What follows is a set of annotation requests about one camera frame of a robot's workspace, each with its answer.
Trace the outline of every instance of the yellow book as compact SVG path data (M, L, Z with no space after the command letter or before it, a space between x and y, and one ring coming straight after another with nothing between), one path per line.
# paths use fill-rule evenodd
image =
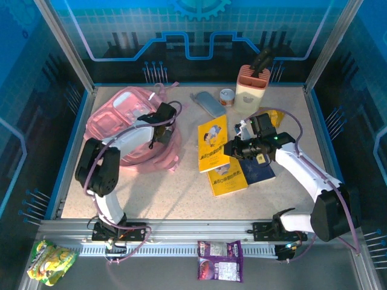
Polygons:
M209 171L208 179L214 196L225 195L248 187L239 161L230 158L230 164Z
M198 126L198 135L200 172L230 163L230 157L223 154L223 145L227 143L226 115Z

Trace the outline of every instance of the snack package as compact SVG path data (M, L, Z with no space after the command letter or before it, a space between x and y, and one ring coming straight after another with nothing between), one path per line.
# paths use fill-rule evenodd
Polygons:
M279 111L276 111L276 110L267 110L267 111L261 112L261 114L264 114L264 113L268 113L268 115L270 116L270 120L272 121L272 125L275 128L279 127L279 125L281 124L282 119L285 117L285 113L279 112Z
M198 241L199 280L243 282L241 241L232 243Z
M241 241L232 243L198 241L199 257L239 257L242 256Z
M27 269L31 279L53 286L73 265L79 253L43 240L32 248L32 261Z
M199 280L243 282L243 258L203 257L199 261Z

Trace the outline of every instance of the pink bag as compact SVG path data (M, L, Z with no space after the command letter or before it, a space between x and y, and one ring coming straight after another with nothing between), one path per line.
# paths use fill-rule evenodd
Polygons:
M129 86L116 93L90 116L83 137L86 140L90 138L102 140L130 127L139 116L155 112L160 103L166 101L166 88L162 83L156 85L160 85L158 94L135 86ZM175 82L169 88L177 85L178 83ZM173 133L168 145L156 142L153 148L149 149L149 142L138 146L121 159L122 168L140 173L160 169L174 172L179 163L181 135L176 122L172 125L172 129Z

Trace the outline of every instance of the glass panel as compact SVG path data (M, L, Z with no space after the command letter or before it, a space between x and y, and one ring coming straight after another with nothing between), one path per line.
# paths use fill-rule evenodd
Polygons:
M383 235L387 234L385 11L384 0L363 2L315 87L343 178L359 189L363 231L381 228ZM378 272L387 278L387 273Z
M267 46L272 82L304 82L346 1L51 3L96 83L235 82Z
M15 289L84 90L33 1L2 1L0 24L0 289Z

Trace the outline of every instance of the purple snack bag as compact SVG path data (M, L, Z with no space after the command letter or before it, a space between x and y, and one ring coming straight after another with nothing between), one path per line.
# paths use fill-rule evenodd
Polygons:
M199 257L242 257L241 241L232 243L198 241Z
M243 282L243 258L202 257L198 258L199 280L225 280Z

